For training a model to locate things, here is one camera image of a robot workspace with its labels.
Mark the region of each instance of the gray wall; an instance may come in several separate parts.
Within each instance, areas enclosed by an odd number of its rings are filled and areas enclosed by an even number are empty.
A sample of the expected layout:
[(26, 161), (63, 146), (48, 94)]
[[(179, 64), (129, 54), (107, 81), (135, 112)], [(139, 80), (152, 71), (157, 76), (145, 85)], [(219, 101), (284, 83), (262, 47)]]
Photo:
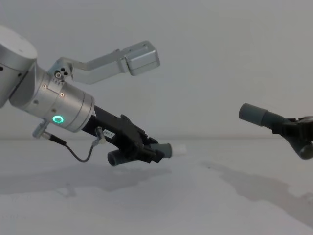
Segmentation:
[[(312, 114), (312, 8), (309, 0), (1, 0), (0, 20), (35, 45), (45, 69), (60, 56), (87, 61), (150, 40), (157, 70), (77, 86), (155, 137), (259, 137), (271, 133), (238, 120), (244, 102)], [(31, 137), (39, 123), (10, 106), (0, 119), (0, 138)]]

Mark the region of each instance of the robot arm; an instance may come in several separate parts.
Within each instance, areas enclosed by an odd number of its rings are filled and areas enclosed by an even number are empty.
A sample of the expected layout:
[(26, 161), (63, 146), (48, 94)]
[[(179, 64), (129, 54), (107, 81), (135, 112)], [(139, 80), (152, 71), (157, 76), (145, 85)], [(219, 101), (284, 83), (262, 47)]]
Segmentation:
[(67, 78), (93, 84), (122, 72), (139, 75), (159, 65), (157, 50), (144, 41), (87, 63), (61, 57), (45, 71), (37, 64), (32, 44), (0, 26), (0, 108), (9, 100), (12, 106), (41, 118), (43, 122), (33, 137), (57, 142), (71, 152), (65, 141), (46, 131), (50, 123), (95, 136), (89, 156), (81, 162), (89, 159), (93, 147), (109, 142), (118, 148), (108, 155), (111, 165), (135, 160), (158, 163), (162, 158), (184, 154), (184, 146), (158, 144), (126, 116), (116, 117), (96, 106), (92, 95), (69, 84)]

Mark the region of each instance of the white cap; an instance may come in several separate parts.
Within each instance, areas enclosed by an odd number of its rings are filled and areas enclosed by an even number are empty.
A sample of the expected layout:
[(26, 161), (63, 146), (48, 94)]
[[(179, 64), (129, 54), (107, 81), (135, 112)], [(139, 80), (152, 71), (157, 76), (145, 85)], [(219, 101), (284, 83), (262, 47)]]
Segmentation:
[(183, 156), (187, 154), (187, 148), (185, 144), (171, 145), (172, 157)]

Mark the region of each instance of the green led ring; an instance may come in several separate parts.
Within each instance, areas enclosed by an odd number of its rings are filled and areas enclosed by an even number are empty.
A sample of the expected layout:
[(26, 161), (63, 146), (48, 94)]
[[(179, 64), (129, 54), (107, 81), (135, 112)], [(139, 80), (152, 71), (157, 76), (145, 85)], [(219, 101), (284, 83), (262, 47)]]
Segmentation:
[(60, 116), (60, 115), (54, 116), (54, 117), (52, 118), (52, 120), (53, 120), (55, 123), (57, 123), (57, 124), (60, 124), (60, 123), (64, 122), (64, 118), (63, 118), (62, 116)]

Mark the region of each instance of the silver bracket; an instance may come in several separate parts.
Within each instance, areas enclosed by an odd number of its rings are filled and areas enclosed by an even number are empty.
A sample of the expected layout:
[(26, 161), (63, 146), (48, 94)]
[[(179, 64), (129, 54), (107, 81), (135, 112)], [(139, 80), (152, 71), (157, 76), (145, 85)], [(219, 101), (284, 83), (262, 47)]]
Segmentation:
[(49, 73), (60, 80), (71, 77), (76, 82), (93, 84), (119, 73), (129, 72), (137, 76), (158, 66), (160, 60), (156, 48), (149, 41), (143, 41), (86, 63), (61, 57)]
[(49, 121), (43, 120), (43, 122), (40, 123), (39, 126), (37, 126), (37, 128), (33, 132), (33, 137), (39, 139), (45, 133), (49, 124), (50, 124)]

